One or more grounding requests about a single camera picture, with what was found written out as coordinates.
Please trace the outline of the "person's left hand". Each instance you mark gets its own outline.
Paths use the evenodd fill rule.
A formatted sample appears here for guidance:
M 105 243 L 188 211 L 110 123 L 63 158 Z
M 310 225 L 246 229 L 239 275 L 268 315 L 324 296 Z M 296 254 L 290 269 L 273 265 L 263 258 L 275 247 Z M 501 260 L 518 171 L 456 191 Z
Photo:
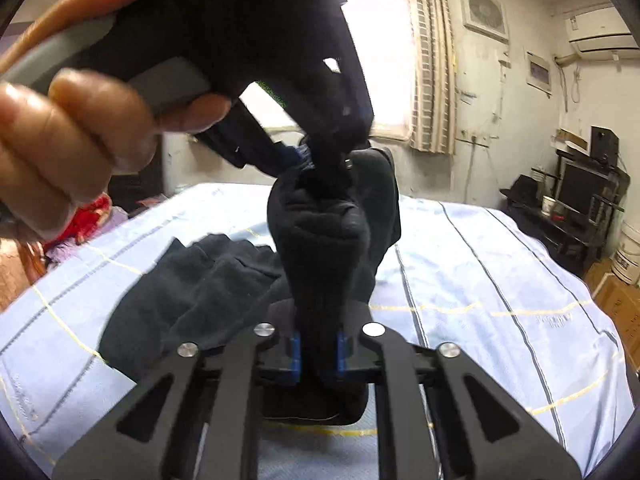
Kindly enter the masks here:
M 229 110 L 206 94 L 155 116 L 133 88 L 90 70 L 62 70 L 46 94 L 2 84 L 1 201 L 12 216 L 2 236 L 52 240 L 112 174 L 148 166 L 160 134 L 201 132 Z

